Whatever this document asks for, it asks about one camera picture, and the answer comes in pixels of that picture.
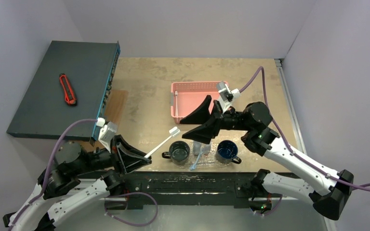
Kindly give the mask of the pink plastic basket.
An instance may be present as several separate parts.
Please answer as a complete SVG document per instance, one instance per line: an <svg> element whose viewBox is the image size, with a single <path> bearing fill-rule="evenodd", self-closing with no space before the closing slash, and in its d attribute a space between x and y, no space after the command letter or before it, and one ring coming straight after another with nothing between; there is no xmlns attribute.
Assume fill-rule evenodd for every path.
<svg viewBox="0 0 370 231"><path fill-rule="evenodd" d="M209 107L210 114L218 102L219 93L216 85L220 81L192 81L174 82L171 84L171 116L176 124L193 112L201 105L207 95L211 95L212 101ZM175 117L174 92L178 91L178 117Z"/></svg>

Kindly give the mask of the grey toothbrush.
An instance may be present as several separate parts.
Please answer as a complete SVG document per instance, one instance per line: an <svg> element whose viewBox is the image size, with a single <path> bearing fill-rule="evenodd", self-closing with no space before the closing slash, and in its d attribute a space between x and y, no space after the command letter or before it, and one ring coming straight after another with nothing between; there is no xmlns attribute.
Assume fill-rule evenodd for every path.
<svg viewBox="0 0 370 231"><path fill-rule="evenodd" d="M200 150L199 154L197 155L197 157L195 159L195 162L189 167L190 171L194 171L197 168L197 164L198 164L200 158L202 157L202 155L203 155L203 151Z"/></svg>

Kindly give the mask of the white toothpaste tube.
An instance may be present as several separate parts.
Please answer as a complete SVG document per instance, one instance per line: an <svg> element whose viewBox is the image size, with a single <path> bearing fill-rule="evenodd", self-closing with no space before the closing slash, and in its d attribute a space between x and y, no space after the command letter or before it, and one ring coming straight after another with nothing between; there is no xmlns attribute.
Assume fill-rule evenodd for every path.
<svg viewBox="0 0 370 231"><path fill-rule="evenodd" d="M193 141L193 155L198 156L200 154L202 143Z"/></svg>

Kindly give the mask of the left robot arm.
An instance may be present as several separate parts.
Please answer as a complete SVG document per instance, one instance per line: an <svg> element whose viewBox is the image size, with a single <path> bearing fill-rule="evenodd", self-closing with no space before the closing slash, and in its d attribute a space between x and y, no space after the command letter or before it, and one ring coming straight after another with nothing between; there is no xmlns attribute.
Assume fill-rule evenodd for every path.
<svg viewBox="0 0 370 231"><path fill-rule="evenodd" d="M123 176L152 163L150 155L129 145L121 135L104 148L87 151L73 141L55 148L46 169L22 207L3 216L10 231L52 231L63 220L92 202L108 196L129 195ZM105 170L85 189L62 199L80 185L79 176Z"/></svg>

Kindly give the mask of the red cap toothpaste tube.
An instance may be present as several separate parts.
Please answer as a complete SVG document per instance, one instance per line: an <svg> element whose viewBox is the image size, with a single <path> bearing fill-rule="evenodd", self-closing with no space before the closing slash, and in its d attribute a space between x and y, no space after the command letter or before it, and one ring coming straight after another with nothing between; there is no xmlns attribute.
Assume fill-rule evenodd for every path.
<svg viewBox="0 0 370 231"><path fill-rule="evenodd" d="M209 155L211 152L211 143L210 144L204 144L201 148L202 154L203 155Z"/></svg>

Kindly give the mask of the clear textured oval tray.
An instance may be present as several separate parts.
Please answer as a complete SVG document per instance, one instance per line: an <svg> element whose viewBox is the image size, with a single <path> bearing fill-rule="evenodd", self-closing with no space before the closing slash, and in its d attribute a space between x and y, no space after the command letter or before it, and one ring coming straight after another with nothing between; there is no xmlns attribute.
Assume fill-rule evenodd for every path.
<svg viewBox="0 0 370 231"><path fill-rule="evenodd" d="M200 158L200 160L197 164L197 168L195 170L201 170L201 169L213 169L213 170L215 170L217 168L227 167L228 165L231 164L231 163L222 164L222 163L220 163L219 161L216 160L215 154L216 154L217 146L218 146L218 143L211 143L211 152L209 153L209 155L202 155L202 157ZM189 160L185 165L182 166L182 168L189 169L189 167L195 162L195 159L197 157L197 156L193 155L193 142L189 143L189 147L190 147Z"/></svg>

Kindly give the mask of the dark green mug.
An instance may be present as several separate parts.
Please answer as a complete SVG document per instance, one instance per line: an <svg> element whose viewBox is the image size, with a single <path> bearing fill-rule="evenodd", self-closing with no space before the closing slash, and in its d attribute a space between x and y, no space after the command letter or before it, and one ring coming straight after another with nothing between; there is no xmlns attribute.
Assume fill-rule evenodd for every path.
<svg viewBox="0 0 370 231"><path fill-rule="evenodd" d="M190 156L190 147L184 141L175 141L169 146L167 152L161 154L162 158L170 159L174 164L178 166L185 165Z"/></svg>

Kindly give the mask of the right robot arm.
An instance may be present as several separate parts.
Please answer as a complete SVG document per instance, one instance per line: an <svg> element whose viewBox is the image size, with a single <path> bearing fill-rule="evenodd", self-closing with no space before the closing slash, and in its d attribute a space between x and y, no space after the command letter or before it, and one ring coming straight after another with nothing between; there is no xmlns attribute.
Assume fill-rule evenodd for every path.
<svg viewBox="0 0 370 231"><path fill-rule="evenodd" d="M354 176L348 170L337 171L303 154L272 130L269 108L264 102L248 104L241 112L223 110L217 100L206 96L201 105L181 119L181 124L194 125L184 139L209 143L221 130L241 130L244 146L252 153L279 163L295 174L284 177L260 169L251 180L255 195L266 192L283 194L310 203L322 216L338 220L352 193Z"/></svg>

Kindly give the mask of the dark blue cup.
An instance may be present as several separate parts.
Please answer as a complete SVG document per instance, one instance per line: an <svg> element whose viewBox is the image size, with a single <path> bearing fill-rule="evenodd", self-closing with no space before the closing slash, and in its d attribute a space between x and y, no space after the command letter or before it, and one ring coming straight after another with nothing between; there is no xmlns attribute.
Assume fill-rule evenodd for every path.
<svg viewBox="0 0 370 231"><path fill-rule="evenodd" d="M238 157L238 147L230 140L224 140L217 146L215 158L222 164L241 164L242 160Z"/></svg>

